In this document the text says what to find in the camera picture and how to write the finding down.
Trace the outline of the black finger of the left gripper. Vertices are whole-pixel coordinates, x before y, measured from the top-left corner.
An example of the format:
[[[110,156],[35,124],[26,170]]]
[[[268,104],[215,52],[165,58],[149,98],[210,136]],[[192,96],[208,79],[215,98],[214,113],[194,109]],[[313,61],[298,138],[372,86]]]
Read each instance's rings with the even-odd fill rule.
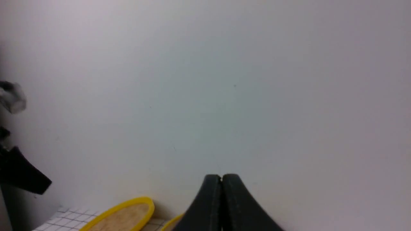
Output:
[[[0,183],[7,184],[30,193],[43,195],[52,181],[35,168],[14,146],[7,150],[1,146]]]

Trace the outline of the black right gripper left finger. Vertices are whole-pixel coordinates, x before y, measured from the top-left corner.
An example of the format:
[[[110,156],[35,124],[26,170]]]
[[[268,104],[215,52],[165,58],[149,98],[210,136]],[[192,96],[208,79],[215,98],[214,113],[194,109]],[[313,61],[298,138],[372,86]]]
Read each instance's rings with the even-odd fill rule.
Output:
[[[201,187],[175,231],[220,231],[222,182],[219,175],[206,175]]]

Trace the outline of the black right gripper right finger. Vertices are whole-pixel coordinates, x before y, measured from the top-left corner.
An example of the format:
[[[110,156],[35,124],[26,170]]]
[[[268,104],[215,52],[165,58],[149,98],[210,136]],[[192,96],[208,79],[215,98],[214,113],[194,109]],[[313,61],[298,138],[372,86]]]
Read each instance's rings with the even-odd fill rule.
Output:
[[[237,174],[222,177],[223,231],[282,231],[268,213],[254,199]]]

